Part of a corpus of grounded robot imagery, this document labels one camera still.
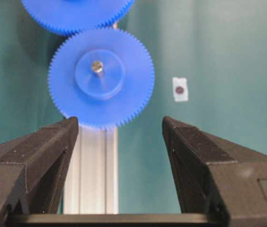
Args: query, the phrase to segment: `metal shaft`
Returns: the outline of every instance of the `metal shaft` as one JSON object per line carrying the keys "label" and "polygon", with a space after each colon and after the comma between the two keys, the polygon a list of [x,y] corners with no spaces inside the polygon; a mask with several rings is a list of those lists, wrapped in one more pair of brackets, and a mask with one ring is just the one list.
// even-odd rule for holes
{"label": "metal shaft", "polygon": [[101,61],[94,61],[91,65],[92,71],[99,77],[104,76],[104,65]]}

